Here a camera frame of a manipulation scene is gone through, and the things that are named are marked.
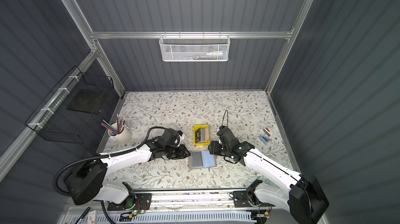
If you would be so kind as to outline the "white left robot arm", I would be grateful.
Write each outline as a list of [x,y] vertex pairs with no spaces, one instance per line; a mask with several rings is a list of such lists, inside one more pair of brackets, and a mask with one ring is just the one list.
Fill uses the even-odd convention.
[[90,201],[109,202],[133,209],[140,200],[126,183],[108,181],[111,174],[155,159],[179,160],[191,155],[182,143],[185,135],[180,130],[162,128],[163,133],[145,139],[137,146],[118,152],[101,153],[83,158],[62,168],[54,177],[53,187],[73,199],[76,205]]

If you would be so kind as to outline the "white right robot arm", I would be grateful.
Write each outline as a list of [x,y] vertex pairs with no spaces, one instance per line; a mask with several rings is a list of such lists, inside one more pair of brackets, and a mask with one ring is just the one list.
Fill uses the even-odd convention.
[[233,193],[237,203],[253,207],[270,204],[288,211],[299,224],[319,222],[329,201],[315,176],[302,175],[278,164],[249,142],[240,142],[227,126],[221,126],[217,135],[219,140],[208,146],[211,155],[221,156],[231,164],[240,163],[274,183],[269,186],[256,179],[242,195]]

